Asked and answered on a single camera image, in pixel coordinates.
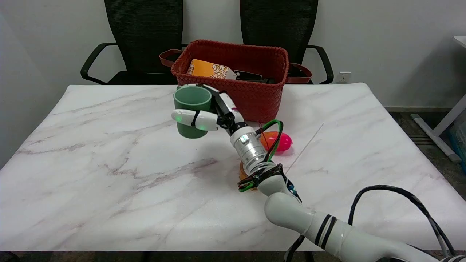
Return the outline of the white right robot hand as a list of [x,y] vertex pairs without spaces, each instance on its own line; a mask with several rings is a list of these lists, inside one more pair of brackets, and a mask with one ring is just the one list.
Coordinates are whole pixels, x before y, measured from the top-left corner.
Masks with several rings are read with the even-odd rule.
[[171,118],[185,138],[198,139],[224,129],[229,136],[254,133],[226,91],[205,84],[179,85],[173,94]]

